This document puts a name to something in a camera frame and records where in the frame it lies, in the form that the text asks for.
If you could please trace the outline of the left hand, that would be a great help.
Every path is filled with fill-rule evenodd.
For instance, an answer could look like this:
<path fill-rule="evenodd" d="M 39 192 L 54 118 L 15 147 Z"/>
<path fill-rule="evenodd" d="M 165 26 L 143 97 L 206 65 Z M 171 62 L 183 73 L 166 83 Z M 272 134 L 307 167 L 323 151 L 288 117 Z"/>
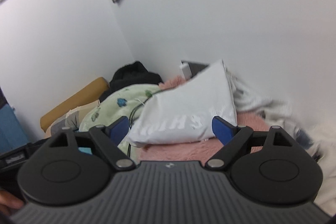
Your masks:
<path fill-rule="evenodd" d="M 9 216 L 11 214 L 11 210 L 18 210 L 21 207 L 24 206 L 24 202 L 15 196 L 13 196 L 11 193 L 2 190 L 0 192 L 0 208 L 1 213 L 4 215 Z"/>

